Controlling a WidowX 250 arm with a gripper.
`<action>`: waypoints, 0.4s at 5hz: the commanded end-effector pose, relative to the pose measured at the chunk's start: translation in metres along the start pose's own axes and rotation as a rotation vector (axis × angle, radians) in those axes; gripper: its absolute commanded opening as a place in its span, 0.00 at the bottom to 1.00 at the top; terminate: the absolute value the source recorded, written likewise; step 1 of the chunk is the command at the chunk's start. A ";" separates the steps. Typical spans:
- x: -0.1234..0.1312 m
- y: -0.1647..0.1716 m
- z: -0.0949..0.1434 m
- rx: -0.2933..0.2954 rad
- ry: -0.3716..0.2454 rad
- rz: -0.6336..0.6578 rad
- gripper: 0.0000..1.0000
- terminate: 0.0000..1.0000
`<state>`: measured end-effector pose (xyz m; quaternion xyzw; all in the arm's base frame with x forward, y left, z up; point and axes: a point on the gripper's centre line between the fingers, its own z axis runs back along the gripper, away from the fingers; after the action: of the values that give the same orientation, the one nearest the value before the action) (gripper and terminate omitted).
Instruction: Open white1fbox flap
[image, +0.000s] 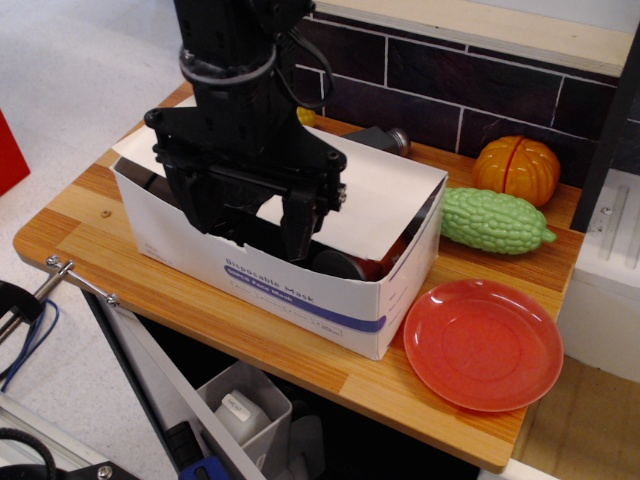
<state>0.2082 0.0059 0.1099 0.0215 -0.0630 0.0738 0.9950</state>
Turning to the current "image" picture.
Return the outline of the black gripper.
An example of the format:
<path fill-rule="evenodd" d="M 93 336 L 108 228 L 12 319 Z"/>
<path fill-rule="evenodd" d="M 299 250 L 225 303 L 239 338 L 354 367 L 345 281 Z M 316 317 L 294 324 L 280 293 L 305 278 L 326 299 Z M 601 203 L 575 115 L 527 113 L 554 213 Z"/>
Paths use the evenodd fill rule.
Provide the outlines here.
<path fill-rule="evenodd" d="M 323 218 L 346 199 L 346 157 L 307 131 L 287 76 L 249 84 L 196 82 L 193 107 L 155 108 L 144 116 L 153 151 L 189 223 L 224 234 L 282 199 L 287 258 L 303 260 Z"/>

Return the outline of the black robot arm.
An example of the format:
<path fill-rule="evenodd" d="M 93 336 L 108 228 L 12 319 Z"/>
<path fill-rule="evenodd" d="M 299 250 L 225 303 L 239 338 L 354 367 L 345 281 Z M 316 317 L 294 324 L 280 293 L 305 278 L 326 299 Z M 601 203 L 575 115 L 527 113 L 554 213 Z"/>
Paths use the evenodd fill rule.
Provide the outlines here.
<path fill-rule="evenodd" d="M 316 48 L 298 24 L 311 1 L 179 1 L 179 66 L 195 105 L 149 111 L 154 153 L 189 223 L 240 237 L 271 198 L 282 202 L 279 252 L 308 255 L 341 208 L 343 153 L 300 122 L 294 54 Z"/>

